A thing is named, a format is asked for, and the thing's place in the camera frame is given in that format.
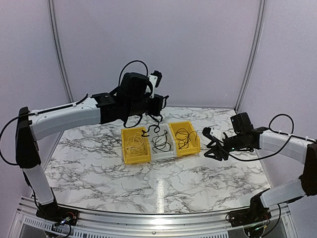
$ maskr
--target white bin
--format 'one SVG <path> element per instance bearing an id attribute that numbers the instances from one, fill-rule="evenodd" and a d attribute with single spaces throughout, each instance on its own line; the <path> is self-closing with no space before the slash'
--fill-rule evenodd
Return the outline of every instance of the white bin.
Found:
<path id="1" fill-rule="evenodd" d="M 150 131 L 148 132 L 149 133 L 150 151 L 151 151 L 151 161 L 177 157 L 175 140 L 174 140 L 174 137 L 172 135 L 172 132 L 170 131 L 168 124 L 160 124 L 159 127 L 160 127 L 160 131 L 158 133 L 159 135 L 164 134 L 164 130 L 167 131 L 167 141 L 170 143 L 171 149 L 168 152 L 162 152 L 162 151 L 155 149 L 155 148 L 153 149 L 154 146 L 152 143 L 152 139 L 153 139 L 153 137 L 157 136 L 158 134 L 156 134 L 154 132 L 154 128 L 151 127 Z"/>

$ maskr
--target plastic tray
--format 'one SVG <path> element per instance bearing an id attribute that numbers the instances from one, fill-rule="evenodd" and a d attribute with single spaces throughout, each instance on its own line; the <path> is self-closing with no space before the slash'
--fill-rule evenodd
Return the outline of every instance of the plastic tray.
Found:
<path id="1" fill-rule="evenodd" d="M 177 152 L 176 152 L 176 144 L 175 144 L 175 140 L 173 137 L 172 132 L 170 131 L 169 125 L 168 124 L 160 124 L 160 131 L 158 132 L 159 135 L 163 135 L 164 134 L 164 130 L 167 131 L 167 141 L 170 143 L 171 145 L 171 149 L 168 152 L 162 152 L 156 148 L 153 148 L 154 145 L 152 143 L 152 139 L 157 136 L 158 134 L 156 134 L 154 132 L 153 128 L 150 128 L 149 131 L 149 144 L 150 144 L 150 150 L 151 150 L 151 160 L 161 160 L 161 159 L 168 159 L 168 158 L 174 158 L 177 157 Z"/>
<path id="2" fill-rule="evenodd" d="M 184 128 L 186 129 L 189 133 L 192 131 L 195 131 L 193 128 L 193 125 L 191 124 L 190 121 L 182 121 L 182 122 L 173 122 L 173 123 L 169 123 L 169 128 L 172 132 L 172 135 L 174 137 L 175 140 L 175 144 L 176 144 L 176 153 L 177 156 L 184 156 L 184 155 L 190 155 L 190 154 L 196 154 L 200 152 L 200 138 L 196 133 L 191 133 L 189 135 L 190 137 L 190 142 L 189 142 L 189 146 L 188 148 L 183 148 L 180 149 L 178 146 L 178 142 L 179 140 L 177 140 L 175 133 L 181 129 Z"/>
<path id="3" fill-rule="evenodd" d="M 147 137 L 143 137 L 145 147 L 143 153 L 137 156 L 130 156 L 127 153 L 128 148 L 126 148 L 126 143 L 128 142 L 128 138 L 130 136 L 134 136 L 137 132 L 140 132 L 142 134 L 142 130 L 145 130 L 145 127 L 127 128 L 121 130 L 123 159 L 126 164 L 135 164 L 151 161 L 150 145 Z"/>

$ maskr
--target yellow bin with black cable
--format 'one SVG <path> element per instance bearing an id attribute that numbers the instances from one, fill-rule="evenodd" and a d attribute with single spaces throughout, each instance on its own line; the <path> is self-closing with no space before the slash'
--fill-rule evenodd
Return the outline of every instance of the yellow bin with black cable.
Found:
<path id="1" fill-rule="evenodd" d="M 200 138 L 190 121 L 172 122 L 168 125 L 176 143 L 178 157 L 200 152 Z M 180 131 L 188 132 L 188 135 L 177 133 Z M 188 143 L 184 143 L 187 137 L 189 138 Z"/>
<path id="2" fill-rule="evenodd" d="M 151 161 L 149 140 L 142 137 L 145 127 L 127 128 L 121 130 L 122 152 L 125 164 L 135 164 Z"/>

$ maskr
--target robotic arm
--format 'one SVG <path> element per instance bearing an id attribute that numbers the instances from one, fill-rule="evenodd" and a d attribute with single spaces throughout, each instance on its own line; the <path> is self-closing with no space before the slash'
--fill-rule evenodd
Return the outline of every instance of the robotic arm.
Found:
<path id="1" fill-rule="evenodd" d="M 250 201 L 250 208 L 234 211 L 228 214 L 228 220 L 233 227 L 248 225 L 253 222 L 271 218 L 269 207 L 280 203 L 294 202 L 303 196 L 317 195 L 317 144 L 311 140 L 299 139 L 293 135 L 283 135 L 268 130 L 267 127 L 253 129 L 247 113 L 231 117 L 233 128 L 237 135 L 227 137 L 214 128 L 206 127 L 203 135 L 211 140 L 206 157 L 221 161 L 227 160 L 232 151 L 253 151 L 263 149 L 280 151 L 280 154 L 304 164 L 303 174 L 295 180 L 278 187 L 263 191 Z"/>
<path id="2" fill-rule="evenodd" d="M 83 125 L 105 124 L 120 119 L 126 127 L 130 116 L 140 117 L 136 125 L 143 114 L 160 116 L 168 98 L 155 94 L 161 78 L 162 74 L 158 71 L 149 76 L 126 73 L 121 84 L 110 93 L 86 95 L 76 103 L 45 110 L 20 109 L 15 136 L 16 162 L 38 198 L 38 217 L 60 221 L 67 217 L 67 213 L 77 217 L 78 211 L 58 205 L 41 166 L 37 141 Z M 71 225 L 75 224 L 76 219 L 73 219 Z"/>

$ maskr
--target white marble surface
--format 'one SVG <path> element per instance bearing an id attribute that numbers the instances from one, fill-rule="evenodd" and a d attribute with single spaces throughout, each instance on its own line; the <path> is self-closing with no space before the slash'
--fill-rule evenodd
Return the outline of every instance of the white marble surface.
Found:
<path id="1" fill-rule="evenodd" d="M 190 120 L 201 139 L 201 153 L 125 165 L 121 121 L 65 131 L 46 169 L 59 203 L 131 213 L 194 213 L 249 205 L 269 188 L 260 162 L 205 158 L 206 126 L 233 135 L 233 110 L 165 108 L 163 123 Z M 144 117 L 141 126 L 152 124 Z M 255 153 L 234 153 L 243 159 Z"/>

